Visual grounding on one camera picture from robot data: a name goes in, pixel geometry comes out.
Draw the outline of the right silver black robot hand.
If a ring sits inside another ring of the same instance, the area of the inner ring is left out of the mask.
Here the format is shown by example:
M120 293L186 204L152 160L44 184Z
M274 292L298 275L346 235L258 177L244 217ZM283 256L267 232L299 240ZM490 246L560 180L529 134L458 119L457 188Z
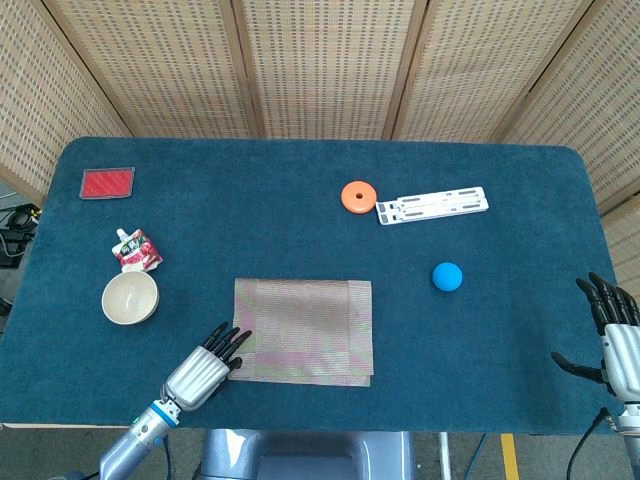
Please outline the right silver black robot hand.
M559 352L552 352L551 358L570 375L606 385L622 403L638 404L639 306L624 289L594 272L588 276L589 280L578 278L576 284L586 296L600 338L601 367L577 365Z

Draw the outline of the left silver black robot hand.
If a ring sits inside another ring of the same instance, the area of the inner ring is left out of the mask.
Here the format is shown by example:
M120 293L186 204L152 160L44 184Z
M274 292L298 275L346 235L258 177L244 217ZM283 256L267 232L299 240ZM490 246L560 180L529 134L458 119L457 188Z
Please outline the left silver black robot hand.
M180 411L200 408L241 368L243 360L236 354L251 337L251 330L218 325L206 339L171 373L161 388L160 402L172 403Z

